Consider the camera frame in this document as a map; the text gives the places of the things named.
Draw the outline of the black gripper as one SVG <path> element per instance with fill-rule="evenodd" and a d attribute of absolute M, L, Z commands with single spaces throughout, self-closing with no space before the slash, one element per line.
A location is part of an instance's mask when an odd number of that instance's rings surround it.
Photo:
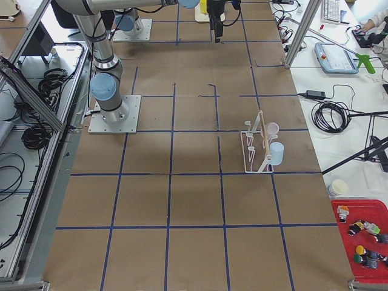
<path fill-rule="evenodd" d="M 223 36 L 223 23 L 221 15 L 225 10 L 225 1 L 223 0 L 208 0 L 207 14 L 209 16 L 210 29 L 215 34 L 215 43 L 221 42 Z"/>

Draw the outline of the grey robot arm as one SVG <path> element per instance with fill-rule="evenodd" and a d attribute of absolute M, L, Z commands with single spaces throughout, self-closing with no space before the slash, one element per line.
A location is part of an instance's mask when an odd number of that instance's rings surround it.
<path fill-rule="evenodd" d="M 124 9 L 128 4 L 128 1 L 58 1 L 76 19 L 92 53 L 96 72 L 90 78 L 89 89 L 99 105 L 102 120 L 112 125 L 131 121 L 136 127 L 139 108 L 131 109 L 128 98 L 119 92 L 122 62 L 113 52 L 101 19 L 102 10 Z"/>

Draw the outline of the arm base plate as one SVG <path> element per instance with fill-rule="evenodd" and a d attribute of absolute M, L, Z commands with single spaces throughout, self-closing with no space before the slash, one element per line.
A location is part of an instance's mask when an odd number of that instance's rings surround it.
<path fill-rule="evenodd" d="M 149 42 L 152 19 L 123 20 L 113 35 L 113 42 Z"/>
<path fill-rule="evenodd" d="M 88 132 L 90 134 L 135 134 L 138 128 L 141 95 L 123 95 L 120 108 L 107 112 L 95 103 Z"/>

